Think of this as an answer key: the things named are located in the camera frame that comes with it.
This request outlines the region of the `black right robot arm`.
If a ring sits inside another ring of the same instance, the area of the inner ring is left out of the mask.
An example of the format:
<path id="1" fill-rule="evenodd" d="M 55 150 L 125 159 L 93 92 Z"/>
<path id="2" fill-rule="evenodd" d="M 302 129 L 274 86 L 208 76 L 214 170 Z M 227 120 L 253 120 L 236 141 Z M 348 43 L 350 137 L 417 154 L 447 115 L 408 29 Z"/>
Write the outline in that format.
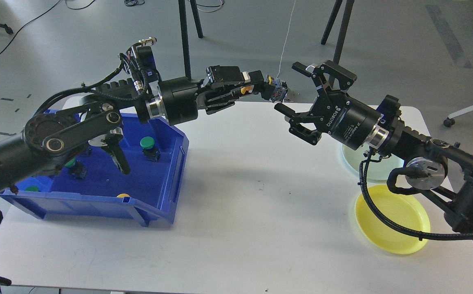
<path id="1" fill-rule="evenodd" d="M 373 214 L 389 228 L 420 240 L 473 241 L 473 155 L 459 145 L 420 134 L 400 118 L 397 98 L 387 95 L 378 108 L 352 98 L 347 90 L 357 76 L 328 60 L 310 66 L 295 62 L 292 68 L 311 78 L 317 97 L 308 112 L 295 112 L 284 104 L 274 108 L 286 116 L 291 134 L 316 145 L 323 133 L 351 149 L 369 147 L 360 162 L 359 185 Z M 422 194 L 444 211 L 453 233 L 427 233 L 390 220 L 375 206 L 366 185 L 368 167 L 377 153 L 382 160 L 401 158 L 403 166 L 393 169 L 386 185 L 397 195 Z"/>

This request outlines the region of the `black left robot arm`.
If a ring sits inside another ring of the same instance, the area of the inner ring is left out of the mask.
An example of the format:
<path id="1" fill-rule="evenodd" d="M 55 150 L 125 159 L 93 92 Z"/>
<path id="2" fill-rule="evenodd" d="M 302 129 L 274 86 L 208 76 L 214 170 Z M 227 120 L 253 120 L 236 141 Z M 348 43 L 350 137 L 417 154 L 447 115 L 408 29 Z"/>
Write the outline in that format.
<path id="1" fill-rule="evenodd" d="M 17 183 L 39 175 L 57 175 L 90 142 L 104 150 L 122 174 L 130 167 L 120 148 L 121 109 L 134 107 L 141 123 L 164 117 L 170 125 L 210 115 L 234 105 L 242 96 L 261 94 L 276 101 L 278 83 L 261 71 L 212 66 L 200 81 L 181 77 L 162 80 L 152 53 L 154 37 L 119 54 L 114 72 L 92 85 L 81 85 L 44 101 L 18 134 L 0 142 L 0 192 L 18 193 Z M 0 224 L 3 214 L 0 210 Z M 0 287 L 11 281 L 0 276 Z"/>

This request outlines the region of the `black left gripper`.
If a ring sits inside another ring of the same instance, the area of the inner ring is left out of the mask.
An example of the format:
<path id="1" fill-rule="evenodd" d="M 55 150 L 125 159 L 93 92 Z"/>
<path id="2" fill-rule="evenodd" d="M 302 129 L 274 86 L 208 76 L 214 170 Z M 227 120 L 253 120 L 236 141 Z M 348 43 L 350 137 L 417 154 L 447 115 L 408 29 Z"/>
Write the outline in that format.
<path id="1" fill-rule="evenodd" d="M 158 82 L 158 94 L 147 102 L 150 118 L 163 116 L 169 125 L 178 125 L 197 119 L 199 110 L 212 115 L 235 105 L 243 86 L 265 80 L 260 70 L 242 72 L 238 66 L 209 66 L 205 72 L 197 82 L 186 77 Z"/>

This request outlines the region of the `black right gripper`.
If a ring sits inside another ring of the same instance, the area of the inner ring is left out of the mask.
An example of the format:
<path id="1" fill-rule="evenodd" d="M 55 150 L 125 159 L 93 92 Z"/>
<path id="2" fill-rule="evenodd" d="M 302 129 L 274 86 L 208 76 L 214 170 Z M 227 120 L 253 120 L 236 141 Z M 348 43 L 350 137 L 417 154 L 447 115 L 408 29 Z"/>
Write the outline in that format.
<path id="1" fill-rule="evenodd" d="M 274 106 L 274 110 L 286 117 L 289 132 L 310 145 L 317 145 L 322 133 L 329 133 L 351 149 L 363 145 L 382 114 L 348 95 L 357 75 L 331 60 L 309 66 L 294 62 L 292 69 L 311 78 L 317 97 L 310 113 L 295 112 L 283 103 Z M 302 123 L 314 123 L 316 129 L 310 130 Z"/>

